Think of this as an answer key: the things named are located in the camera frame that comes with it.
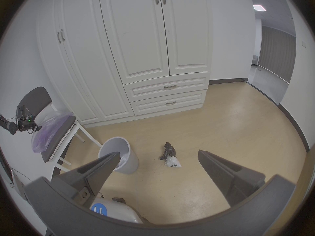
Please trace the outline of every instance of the wardrobe door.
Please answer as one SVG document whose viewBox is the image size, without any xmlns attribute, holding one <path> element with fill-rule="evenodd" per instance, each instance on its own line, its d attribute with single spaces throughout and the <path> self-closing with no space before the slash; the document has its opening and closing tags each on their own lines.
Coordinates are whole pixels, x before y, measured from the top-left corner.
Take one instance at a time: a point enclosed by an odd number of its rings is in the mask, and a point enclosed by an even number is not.
<svg viewBox="0 0 315 236">
<path fill-rule="evenodd" d="M 210 71 L 210 0 L 162 0 L 170 75 Z"/>
<path fill-rule="evenodd" d="M 102 21 L 99 0 L 61 0 L 64 46 L 84 92 L 102 120 L 133 116 Z"/>
<path fill-rule="evenodd" d="M 161 0 L 100 0 L 123 84 L 169 75 Z"/>
<path fill-rule="evenodd" d="M 78 80 L 73 77 L 60 34 L 58 2 L 45 0 L 37 16 L 37 43 L 43 65 L 58 95 L 82 124 L 100 121 Z"/>
</svg>

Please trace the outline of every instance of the wooden floor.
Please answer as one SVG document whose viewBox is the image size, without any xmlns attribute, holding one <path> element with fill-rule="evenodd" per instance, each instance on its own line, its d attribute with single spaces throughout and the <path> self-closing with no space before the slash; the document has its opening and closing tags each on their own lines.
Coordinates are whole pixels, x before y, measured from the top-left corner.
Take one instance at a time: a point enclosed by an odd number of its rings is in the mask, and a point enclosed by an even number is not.
<svg viewBox="0 0 315 236">
<path fill-rule="evenodd" d="M 306 156 L 285 115 L 245 82 L 210 85 L 203 108 L 88 131 L 100 143 L 114 136 L 129 141 L 139 158 L 138 170 L 113 172 L 101 192 L 107 199 L 124 198 L 155 224 L 197 220 L 229 208 L 199 164 L 199 149 L 260 171 L 266 181 L 279 174 L 293 183 Z M 181 168 L 159 160 L 166 142 L 176 149 Z M 72 163 L 69 169 L 97 159 L 98 151 L 87 138 L 82 143 L 74 137 L 65 157 Z"/>
</svg>

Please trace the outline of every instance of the cabinet panel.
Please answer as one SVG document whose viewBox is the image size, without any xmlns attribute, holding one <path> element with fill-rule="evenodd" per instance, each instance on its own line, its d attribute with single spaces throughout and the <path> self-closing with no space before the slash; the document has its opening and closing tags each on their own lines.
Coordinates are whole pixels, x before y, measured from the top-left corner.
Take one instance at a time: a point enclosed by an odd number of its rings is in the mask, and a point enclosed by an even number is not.
<svg viewBox="0 0 315 236">
<path fill-rule="evenodd" d="M 57 9 L 56 0 L 45 0 L 37 17 L 37 42 L 43 65 L 69 111 L 73 112 L 82 124 L 99 121 L 90 102 L 82 95 L 78 81 L 71 75 L 68 58 L 63 56 L 65 49 L 57 39 L 57 32 L 60 31 Z"/>
<path fill-rule="evenodd" d="M 134 113 L 115 67 L 102 22 L 99 0 L 61 0 L 64 46 L 89 100 L 103 120 Z"/>
<path fill-rule="evenodd" d="M 136 116 L 204 103 L 207 90 L 184 92 L 132 102 Z"/>
<path fill-rule="evenodd" d="M 207 89 L 210 73 L 178 74 L 124 85 L 130 102 Z"/>
<path fill-rule="evenodd" d="M 117 69 L 123 84 L 169 75 L 158 0 L 100 0 Z"/>
<path fill-rule="evenodd" d="M 212 10 L 207 0 L 162 3 L 171 75 L 210 71 Z"/>
</svg>

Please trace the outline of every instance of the blue circle logo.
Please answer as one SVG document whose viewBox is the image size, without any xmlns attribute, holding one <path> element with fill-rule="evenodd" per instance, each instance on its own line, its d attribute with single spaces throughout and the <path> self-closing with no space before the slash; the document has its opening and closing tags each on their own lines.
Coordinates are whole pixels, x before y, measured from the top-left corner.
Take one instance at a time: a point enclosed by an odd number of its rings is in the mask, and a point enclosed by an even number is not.
<svg viewBox="0 0 315 236">
<path fill-rule="evenodd" d="M 101 203 L 96 203 L 91 207 L 91 210 L 99 213 L 101 215 L 107 216 L 107 209 L 105 207 L 105 205 L 101 204 Z"/>
</svg>

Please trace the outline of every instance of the clear plastic bag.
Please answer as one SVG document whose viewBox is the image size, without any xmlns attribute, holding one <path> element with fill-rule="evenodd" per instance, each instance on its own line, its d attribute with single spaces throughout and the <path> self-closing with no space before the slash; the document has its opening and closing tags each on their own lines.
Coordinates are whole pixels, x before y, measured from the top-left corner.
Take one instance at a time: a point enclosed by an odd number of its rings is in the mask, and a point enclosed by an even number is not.
<svg viewBox="0 0 315 236">
<path fill-rule="evenodd" d="M 49 113 L 41 123 L 38 123 L 38 126 L 42 126 L 42 128 L 32 136 L 33 151 L 35 153 L 44 152 L 58 129 L 72 115 L 72 112 L 54 111 Z"/>
<path fill-rule="evenodd" d="M 167 156 L 165 165 L 168 167 L 181 167 L 181 164 L 179 163 L 178 159 L 174 156 L 169 155 Z"/>
</svg>

